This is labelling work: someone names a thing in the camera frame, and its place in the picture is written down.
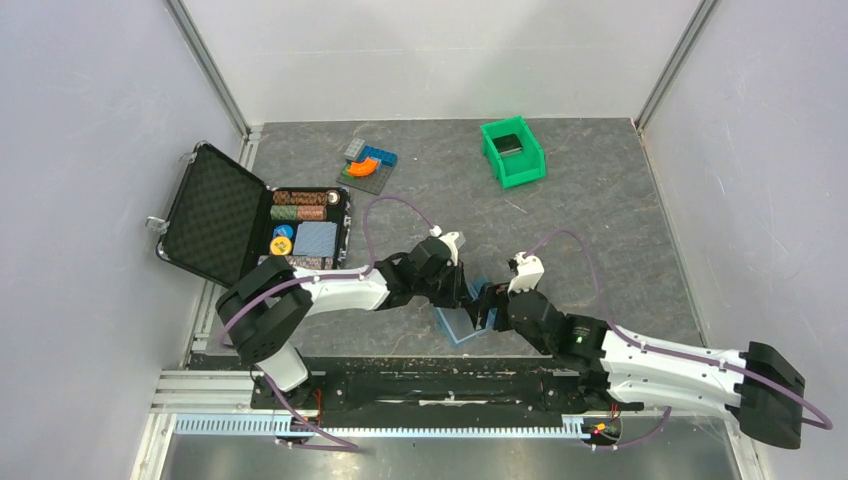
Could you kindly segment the blue leather card holder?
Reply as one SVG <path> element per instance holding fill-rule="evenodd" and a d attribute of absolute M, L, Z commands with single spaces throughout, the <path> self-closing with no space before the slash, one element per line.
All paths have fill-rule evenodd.
<path fill-rule="evenodd" d="M 480 326 L 474 326 L 467 311 L 434 307 L 439 330 L 453 346 L 458 346 L 492 331 L 497 317 L 497 308 L 491 308 Z"/>

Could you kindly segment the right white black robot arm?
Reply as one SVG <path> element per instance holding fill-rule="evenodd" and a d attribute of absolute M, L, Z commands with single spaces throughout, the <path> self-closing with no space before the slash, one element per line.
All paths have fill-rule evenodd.
<path fill-rule="evenodd" d="M 805 380 L 774 347 L 710 350 L 640 336 L 591 316 L 566 314 L 536 290 L 505 283 L 476 289 L 478 318 L 514 331 L 539 353 L 579 373 L 577 392 L 591 408 L 608 403 L 659 406 L 732 418 L 742 433 L 789 450 L 801 445 Z"/>

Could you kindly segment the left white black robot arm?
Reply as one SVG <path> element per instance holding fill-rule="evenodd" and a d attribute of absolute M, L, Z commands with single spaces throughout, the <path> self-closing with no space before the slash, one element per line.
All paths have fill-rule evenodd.
<path fill-rule="evenodd" d="M 356 269 L 296 268 L 286 258 L 265 260 L 216 302 L 215 308 L 240 360 L 256 365 L 290 407 L 306 405 L 314 381 L 289 339 L 301 322 L 344 310 L 382 311 L 423 297 L 438 307 L 471 304 L 459 249 L 460 232 L 429 236 L 400 252 Z"/>

